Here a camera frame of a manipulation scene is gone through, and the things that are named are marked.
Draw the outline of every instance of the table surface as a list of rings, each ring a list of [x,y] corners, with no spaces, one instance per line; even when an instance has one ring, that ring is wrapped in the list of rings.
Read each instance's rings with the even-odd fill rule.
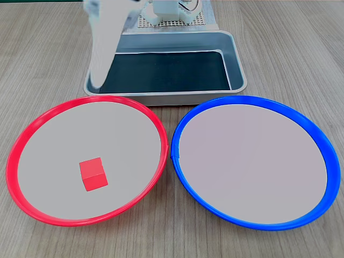
[[[248,87],[242,93],[305,114],[344,159],[344,2],[214,1],[234,35]],[[12,201],[6,161],[40,114],[85,96],[91,31],[81,3],[0,4],[0,257],[340,258],[344,196],[315,222],[285,232],[242,228],[206,211],[169,160],[155,188],[106,222],[63,228],[30,218]],[[169,141],[192,107],[154,107]]]

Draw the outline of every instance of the wooden table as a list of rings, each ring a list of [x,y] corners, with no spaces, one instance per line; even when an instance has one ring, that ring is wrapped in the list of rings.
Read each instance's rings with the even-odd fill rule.
[[[214,1],[234,35],[245,95],[284,103],[314,121],[344,160],[344,2]],[[91,31],[81,3],[0,4],[0,257],[328,258],[344,254],[343,188],[315,222],[286,232],[235,226],[185,191],[172,162],[133,209],[97,225],[37,222],[12,201],[9,151],[48,109],[84,96]],[[169,140],[190,107],[155,107]]]

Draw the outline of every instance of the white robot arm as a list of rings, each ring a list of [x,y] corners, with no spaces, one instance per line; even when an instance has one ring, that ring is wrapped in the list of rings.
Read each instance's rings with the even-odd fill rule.
[[[124,25],[130,15],[139,14],[145,0],[84,0],[92,30],[90,79],[99,89],[110,70]]]
[[[141,10],[152,25],[162,21],[191,23],[201,12],[201,0],[84,0],[92,29],[92,56],[89,74],[92,86],[104,84],[125,27],[137,21]]]

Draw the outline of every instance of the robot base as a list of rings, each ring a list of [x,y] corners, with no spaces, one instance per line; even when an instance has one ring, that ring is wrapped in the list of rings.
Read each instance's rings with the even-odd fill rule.
[[[177,4],[178,10],[176,12],[166,13],[166,11],[160,9],[160,6],[151,0],[147,2],[141,15],[153,26],[158,25],[160,22],[174,22],[178,20],[185,24],[191,24],[202,11],[201,0],[191,0],[184,2],[183,5],[179,4],[179,2]]]

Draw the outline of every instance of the blue rim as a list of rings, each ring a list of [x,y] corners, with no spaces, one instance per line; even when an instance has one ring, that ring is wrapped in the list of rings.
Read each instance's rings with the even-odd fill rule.
[[[195,117],[196,115],[198,115],[199,113],[207,109],[210,109],[216,106],[231,105],[231,104],[246,104],[246,105],[259,106],[262,108],[273,110],[279,114],[282,114],[290,118],[291,120],[293,120],[299,126],[301,126],[317,144],[325,161],[325,166],[327,170],[327,185],[326,185],[325,194],[323,198],[321,199],[320,203],[308,214],[296,220],[293,220],[287,223],[280,223],[280,224],[257,224],[257,223],[250,223],[247,221],[235,219],[233,217],[230,217],[216,210],[214,207],[212,207],[207,202],[202,200],[197,195],[197,193],[192,189],[189,183],[186,181],[183,175],[183,171],[179,164],[179,141],[180,141],[180,137],[185,126],[193,117]],[[264,231],[290,230],[293,228],[304,226],[318,219],[333,204],[334,200],[337,197],[340,181],[341,181],[340,165],[339,165],[339,160],[336,155],[336,152],[332,144],[328,140],[328,138],[325,136],[325,134],[321,131],[321,129],[317,125],[311,122],[304,115],[300,114],[299,112],[297,112],[296,110],[288,106],[285,106],[275,101],[271,101],[269,99],[254,97],[254,96],[230,96],[230,97],[217,98],[217,99],[213,99],[211,101],[205,102],[195,107],[194,109],[192,109],[181,120],[181,122],[177,126],[177,129],[174,133],[172,144],[171,144],[171,159],[173,161],[173,165],[175,167],[176,173],[180,181],[182,182],[186,190],[190,193],[190,195],[197,202],[199,202],[207,210],[211,211],[212,213],[214,213],[215,215],[219,216],[220,218],[224,220],[227,220],[239,226],[252,228],[255,230],[264,230]]]

